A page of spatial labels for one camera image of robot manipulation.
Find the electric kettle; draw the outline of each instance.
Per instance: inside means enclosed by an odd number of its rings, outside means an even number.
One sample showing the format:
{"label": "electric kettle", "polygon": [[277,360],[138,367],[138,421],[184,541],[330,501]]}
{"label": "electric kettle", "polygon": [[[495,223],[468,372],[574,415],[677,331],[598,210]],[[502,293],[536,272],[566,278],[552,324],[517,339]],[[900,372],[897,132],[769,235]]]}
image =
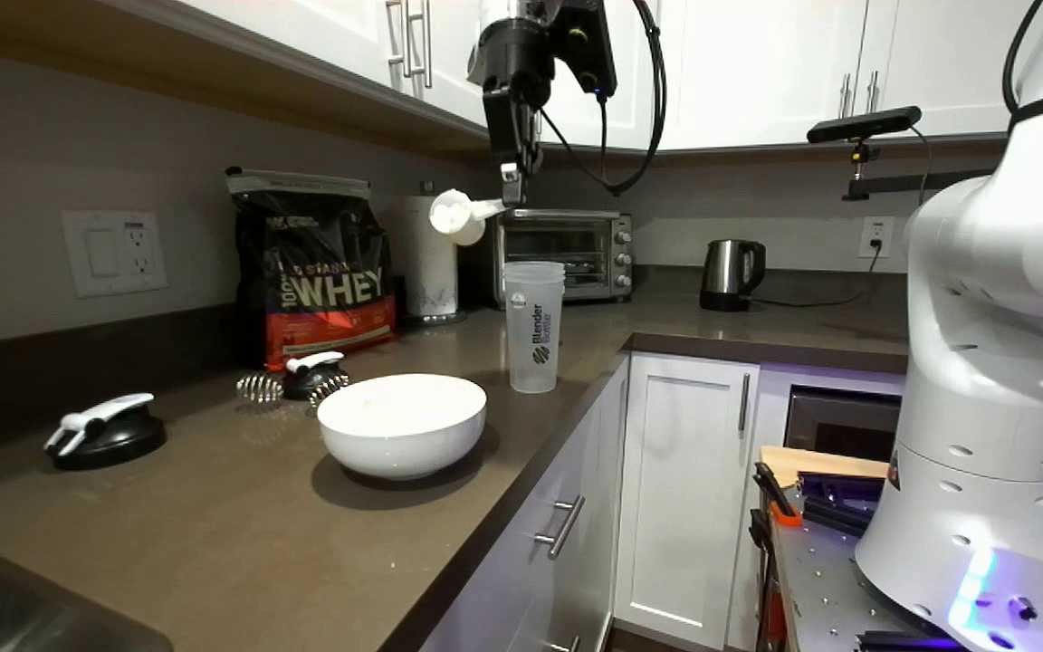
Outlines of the electric kettle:
{"label": "electric kettle", "polygon": [[746,311],[750,293],[769,276],[769,247],[750,240],[713,240],[706,247],[699,304],[711,311]]}

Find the wall outlet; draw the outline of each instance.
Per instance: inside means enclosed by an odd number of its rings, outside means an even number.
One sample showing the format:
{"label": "wall outlet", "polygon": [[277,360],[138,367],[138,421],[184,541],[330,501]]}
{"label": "wall outlet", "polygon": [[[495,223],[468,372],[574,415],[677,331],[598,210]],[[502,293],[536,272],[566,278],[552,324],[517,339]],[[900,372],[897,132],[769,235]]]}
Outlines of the wall outlet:
{"label": "wall outlet", "polygon": [[149,210],[64,210],[62,240],[79,298],[165,286],[159,223]]}
{"label": "wall outlet", "polygon": [[858,227],[858,256],[884,260],[893,247],[893,220],[892,219],[866,219]]}

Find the cabinet handle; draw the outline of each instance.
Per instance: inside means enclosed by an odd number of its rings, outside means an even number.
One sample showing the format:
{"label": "cabinet handle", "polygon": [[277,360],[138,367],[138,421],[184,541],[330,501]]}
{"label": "cabinet handle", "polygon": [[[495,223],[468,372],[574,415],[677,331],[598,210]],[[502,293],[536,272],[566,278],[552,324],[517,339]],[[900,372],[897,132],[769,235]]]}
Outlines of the cabinet handle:
{"label": "cabinet handle", "polygon": [[746,407],[750,407],[750,372],[741,372],[741,395],[740,395],[740,438],[746,433]]}
{"label": "cabinet handle", "polygon": [[420,12],[404,12],[404,56],[410,69],[404,76],[420,76],[423,87],[435,87],[435,20],[431,20],[431,0],[420,0]]}
{"label": "cabinet handle", "polygon": [[583,647],[583,633],[574,633],[567,644],[546,641],[546,652],[578,652],[578,647]]}
{"label": "cabinet handle", "polygon": [[880,106],[880,69],[872,69],[868,76],[868,111],[875,111],[875,106]]}
{"label": "cabinet handle", "polygon": [[849,111],[849,74],[841,84],[841,115],[848,115],[848,111]]}
{"label": "cabinet handle", "polygon": [[574,501],[567,501],[567,505],[552,505],[552,511],[566,511],[557,534],[539,534],[539,537],[531,537],[531,543],[543,543],[543,548],[546,548],[546,559],[557,559],[557,555],[562,555],[572,525],[574,525],[578,516],[583,516],[583,505],[586,505],[583,496],[574,496]]}
{"label": "cabinet handle", "polygon": [[398,20],[400,0],[382,0],[382,20],[388,20],[388,69],[400,69],[400,20]]}

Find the plastic cup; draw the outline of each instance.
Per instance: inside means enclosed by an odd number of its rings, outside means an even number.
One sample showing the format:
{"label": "plastic cup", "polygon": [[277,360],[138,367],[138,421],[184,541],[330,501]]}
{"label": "plastic cup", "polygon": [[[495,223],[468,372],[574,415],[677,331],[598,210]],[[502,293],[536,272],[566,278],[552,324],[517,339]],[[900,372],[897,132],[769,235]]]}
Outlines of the plastic cup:
{"label": "plastic cup", "polygon": [[505,348],[509,389],[517,395],[546,395],[557,389],[557,339],[562,339],[562,298],[566,264],[517,260],[502,264],[505,298]]}

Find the toaster oven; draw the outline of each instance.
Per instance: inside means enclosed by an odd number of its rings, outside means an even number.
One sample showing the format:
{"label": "toaster oven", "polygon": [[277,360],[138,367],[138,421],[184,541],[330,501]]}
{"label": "toaster oven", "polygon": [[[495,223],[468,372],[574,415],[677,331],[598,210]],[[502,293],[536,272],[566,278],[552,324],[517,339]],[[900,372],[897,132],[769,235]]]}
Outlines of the toaster oven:
{"label": "toaster oven", "polygon": [[460,304],[499,304],[505,260],[562,260],[566,302],[630,298],[630,219],[614,210],[514,210],[460,251]]}

